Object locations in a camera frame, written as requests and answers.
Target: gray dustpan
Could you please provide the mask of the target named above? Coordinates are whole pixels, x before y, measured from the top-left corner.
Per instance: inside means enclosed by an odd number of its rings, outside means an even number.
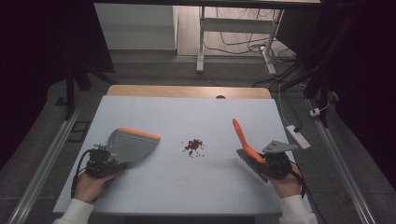
[[[108,138],[107,150],[119,162],[137,162],[147,157],[160,139],[152,133],[118,128]]]

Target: white device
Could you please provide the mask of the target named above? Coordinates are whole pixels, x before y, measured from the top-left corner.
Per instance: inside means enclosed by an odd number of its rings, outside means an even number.
[[[311,115],[312,118],[316,117],[316,116],[320,115],[320,110],[318,108],[310,110],[309,114]]]
[[[301,149],[307,149],[311,147],[311,145],[309,145],[309,143],[305,140],[303,135],[300,132],[295,132],[294,129],[295,129],[294,125],[290,125],[286,127],[286,130],[288,130],[289,134],[291,135],[291,137],[293,137],[294,141],[296,141],[298,146]]]

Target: table surface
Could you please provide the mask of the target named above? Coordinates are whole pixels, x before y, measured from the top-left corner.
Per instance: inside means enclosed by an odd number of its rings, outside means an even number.
[[[227,100],[215,99],[219,94]],[[147,158],[116,178],[94,211],[126,216],[280,213],[274,188],[237,155],[241,144],[232,119],[239,120],[249,144],[258,151],[272,140],[288,141],[267,89],[112,86],[97,109],[78,158],[92,145],[106,144],[119,127],[158,134],[161,141]],[[204,144],[191,154],[184,148],[193,139]],[[287,155],[294,161],[291,152]],[[70,204],[76,167],[77,162],[54,212],[64,212]],[[310,208],[306,197],[304,203]]]

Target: gray floor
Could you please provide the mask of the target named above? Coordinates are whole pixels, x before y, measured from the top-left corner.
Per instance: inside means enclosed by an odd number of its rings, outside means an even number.
[[[112,58],[116,67],[116,75],[110,76],[120,84],[250,87],[252,83],[268,78],[263,70],[261,58],[207,58],[205,72],[202,75],[195,73],[195,58],[193,57],[114,51]],[[287,66],[287,64],[278,64],[276,67],[278,71],[282,71]],[[93,86],[89,92],[76,90],[77,99],[81,99],[84,95],[88,102],[83,106],[77,121],[92,121],[101,97],[106,94],[109,87],[97,77],[90,75],[90,80]],[[269,84],[271,82],[260,84],[257,87],[268,87]],[[294,152],[294,156],[305,173],[307,185],[312,193],[309,200],[314,212],[318,216],[319,223],[324,222],[321,220],[318,210],[327,223],[361,223],[355,206],[336,172],[329,151],[318,133],[317,126],[308,115],[309,107],[302,96],[303,88],[303,86],[296,86],[287,91],[290,104],[285,94],[282,93],[281,103],[286,121],[297,124],[299,121],[292,113],[294,108],[304,124],[301,133],[312,146],[308,150]],[[277,92],[272,95],[279,102]],[[57,83],[50,88],[48,102],[40,117],[37,118],[35,125],[13,158],[0,173],[0,223],[6,223],[9,219],[63,122],[65,107],[55,105],[59,97],[65,97],[64,82]],[[340,147],[377,223],[394,223],[396,220],[394,189],[378,170],[364,147],[338,118],[334,111],[334,105],[335,101],[332,100],[328,109],[328,121],[329,130],[332,132],[337,146]],[[70,133],[68,139],[77,140],[80,137],[80,133]],[[26,223],[51,223],[53,219],[60,216],[52,214],[51,210],[74,161],[77,159],[76,156],[81,145],[80,142],[68,141],[65,143]],[[278,217],[279,215],[258,216],[255,219],[256,223],[277,223]],[[175,222],[171,218],[166,220],[169,220],[167,221],[169,223]],[[93,214],[90,222],[124,223],[124,217]],[[148,218],[146,222],[154,223],[154,220]]]

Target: table leg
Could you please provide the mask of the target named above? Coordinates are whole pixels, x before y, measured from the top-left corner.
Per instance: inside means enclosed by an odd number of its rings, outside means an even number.
[[[280,17],[282,16],[283,10],[275,10],[275,19],[274,19],[274,23],[273,23],[273,27],[271,29],[270,35],[268,36],[268,42],[267,45],[265,46],[265,48],[262,51],[262,57],[264,57],[265,60],[265,64],[267,66],[267,72],[269,73],[269,75],[274,75],[276,74],[276,70],[274,68],[274,64],[271,61],[271,57],[269,55],[270,50],[271,50],[271,46],[274,42],[274,38],[275,38],[275,34],[277,31],[277,27],[279,25],[279,21],[280,21]]]
[[[197,73],[204,72],[204,31],[205,31],[205,7],[200,7],[200,34],[197,56]]]

